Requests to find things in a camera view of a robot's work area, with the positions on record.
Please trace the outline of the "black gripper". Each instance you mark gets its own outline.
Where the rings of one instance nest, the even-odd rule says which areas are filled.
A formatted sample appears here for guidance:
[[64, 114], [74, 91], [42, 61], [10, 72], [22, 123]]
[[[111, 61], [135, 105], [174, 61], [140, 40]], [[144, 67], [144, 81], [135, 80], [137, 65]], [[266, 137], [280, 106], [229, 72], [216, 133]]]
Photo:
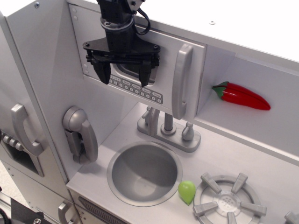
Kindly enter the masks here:
[[151, 69], [159, 65], [160, 47], [139, 38], [134, 25], [103, 24], [102, 27], [106, 34], [104, 38], [83, 43], [86, 59], [100, 81], [109, 84], [110, 64], [128, 64], [139, 66], [141, 86], [147, 86]]

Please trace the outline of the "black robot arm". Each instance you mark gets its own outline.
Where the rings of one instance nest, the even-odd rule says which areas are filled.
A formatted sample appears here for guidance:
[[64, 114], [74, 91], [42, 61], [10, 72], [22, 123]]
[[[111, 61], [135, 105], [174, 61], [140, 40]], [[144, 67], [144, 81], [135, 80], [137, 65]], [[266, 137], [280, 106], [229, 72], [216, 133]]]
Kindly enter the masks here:
[[142, 40], [140, 36], [150, 31], [151, 25], [138, 32], [135, 15], [148, 16], [140, 6], [141, 0], [99, 0], [101, 26], [106, 36], [83, 44], [86, 59], [93, 66], [100, 81], [109, 84], [113, 64], [128, 64], [138, 68], [143, 87], [150, 81], [152, 69], [159, 65], [160, 47]]

